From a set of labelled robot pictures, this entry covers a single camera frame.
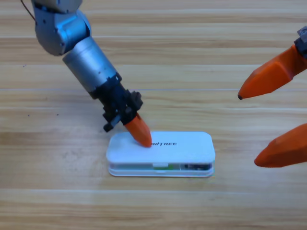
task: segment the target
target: cable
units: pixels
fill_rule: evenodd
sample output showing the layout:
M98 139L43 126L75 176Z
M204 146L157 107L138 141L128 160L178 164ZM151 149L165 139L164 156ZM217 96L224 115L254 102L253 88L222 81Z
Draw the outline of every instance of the cable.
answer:
M33 18L33 20L36 22L35 17L31 14L31 12L29 11L29 9L27 8L27 6L24 4L23 0L20 0L21 3L23 4L24 8L28 11L28 13L31 15L31 17Z

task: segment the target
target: robotic arm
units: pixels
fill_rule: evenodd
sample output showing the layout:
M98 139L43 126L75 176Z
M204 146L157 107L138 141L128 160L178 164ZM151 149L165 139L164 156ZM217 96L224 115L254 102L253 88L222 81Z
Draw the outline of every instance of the robotic arm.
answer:
M150 147L150 130L138 114L141 94L120 83L122 77L92 38L91 25L79 10L82 0L31 1L38 42L49 54L64 56L63 62L80 84L103 104L105 132L120 121L135 140Z
M240 100L274 92L307 69L307 27L297 31L294 44L252 72L242 85ZM279 168L307 161L307 123L272 140L257 156L260 167Z

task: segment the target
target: wooden surface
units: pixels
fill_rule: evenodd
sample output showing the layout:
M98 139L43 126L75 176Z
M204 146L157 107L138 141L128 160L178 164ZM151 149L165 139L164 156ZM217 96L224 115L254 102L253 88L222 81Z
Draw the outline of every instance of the wooden surface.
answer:
M35 38L18 0L0 1L1 230L306 230L307 165L254 165L307 122L307 73L240 101L259 65L305 25L305 0L85 0L93 36L139 90L152 130L205 131L214 178L115 178L103 109Z

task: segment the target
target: orange robot finger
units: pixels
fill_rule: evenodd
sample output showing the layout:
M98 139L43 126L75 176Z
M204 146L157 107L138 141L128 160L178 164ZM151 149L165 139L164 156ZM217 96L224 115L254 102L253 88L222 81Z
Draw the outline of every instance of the orange robot finger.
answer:
M254 160L259 167L280 168L307 161L307 124L271 141Z
M238 98L240 100L271 93L292 81L293 77L307 69L307 60L295 45L268 61L246 79Z
M125 128L130 132L133 138L144 147L150 147L152 145L149 127L138 113L132 121L125 125Z

